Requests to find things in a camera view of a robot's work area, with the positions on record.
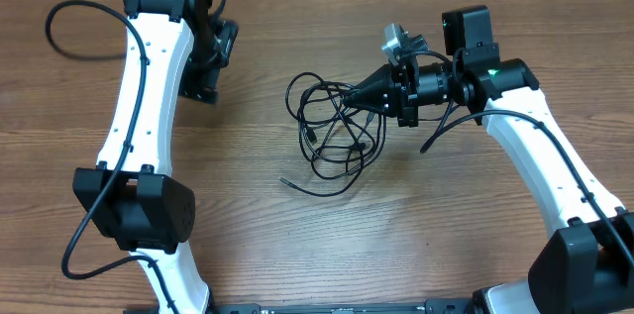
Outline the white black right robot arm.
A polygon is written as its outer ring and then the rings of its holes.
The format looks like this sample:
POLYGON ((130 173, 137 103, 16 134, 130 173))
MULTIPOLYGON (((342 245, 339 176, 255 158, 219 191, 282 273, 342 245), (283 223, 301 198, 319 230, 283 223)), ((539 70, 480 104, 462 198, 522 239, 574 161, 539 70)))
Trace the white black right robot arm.
POLYGON ((345 96, 350 108, 418 124, 418 110, 460 105, 506 151, 530 190, 548 242, 527 276, 444 302, 444 313, 613 313, 633 305, 633 215, 590 172, 554 119, 540 84, 518 58, 502 60, 490 14, 443 14, 445 54, 421 66, 425 41, 385 30, 388 62, 345 96))

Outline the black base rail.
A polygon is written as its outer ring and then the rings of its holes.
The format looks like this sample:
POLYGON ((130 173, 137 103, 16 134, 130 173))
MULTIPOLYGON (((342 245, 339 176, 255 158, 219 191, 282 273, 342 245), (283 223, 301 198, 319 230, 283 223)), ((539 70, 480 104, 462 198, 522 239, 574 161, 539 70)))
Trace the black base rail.
POLYGON ((270 306, 211 305, 206 314, 538 314, 556 313, 549 303, 539 306, 527 279, 477 290, 471 298, 428 298, 409 303, 270 306))

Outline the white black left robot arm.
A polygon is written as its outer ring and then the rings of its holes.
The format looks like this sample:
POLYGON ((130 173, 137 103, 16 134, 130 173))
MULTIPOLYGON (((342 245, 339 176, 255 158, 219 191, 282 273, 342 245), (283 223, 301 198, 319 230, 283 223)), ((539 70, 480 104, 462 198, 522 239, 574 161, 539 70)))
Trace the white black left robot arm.
POLYGON ((194 194, 172 176, 172 127, 180 98, 216 101, 238 27, 214 0, 123 2, 127 51, 114 117, 95 165, 76 170, 72 189, 84 223, 141 265, 158 312, 210 313, 212 291, 189 244, 194 194))

